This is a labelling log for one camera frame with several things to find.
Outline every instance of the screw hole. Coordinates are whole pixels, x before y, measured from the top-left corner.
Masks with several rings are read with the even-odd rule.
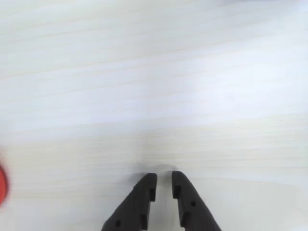
[[[120,220],[117,220],[117,221],[115,222],[115,225],[116,225],[117,228],[120,227],[120,226],[121,226],[121,221],[120,221]]]

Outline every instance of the red object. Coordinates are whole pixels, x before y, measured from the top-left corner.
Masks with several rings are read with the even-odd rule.
[[[3,172],[3,169],[0,167],[0,205],[4,201],[4,198],[6,196],[6,190],[7,190],[7,185],[6,185],[5,174]]]

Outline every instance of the light wood grain surface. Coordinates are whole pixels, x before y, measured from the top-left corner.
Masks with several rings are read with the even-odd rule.
[[[308,1],[2,0],[1,231],[100,231],[183,171],[223,231],[308,231]]]

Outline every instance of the red circular object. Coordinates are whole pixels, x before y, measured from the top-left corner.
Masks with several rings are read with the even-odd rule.
[[[6,180],[3,170],[0,168],[0,205],[4,201],[4,198],[6,196]]]

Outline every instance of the white table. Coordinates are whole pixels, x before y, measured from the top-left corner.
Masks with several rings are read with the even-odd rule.
[[[308,230],[308,1],[2,0],[3,231],[100,231],[183,171],[223,231]]]

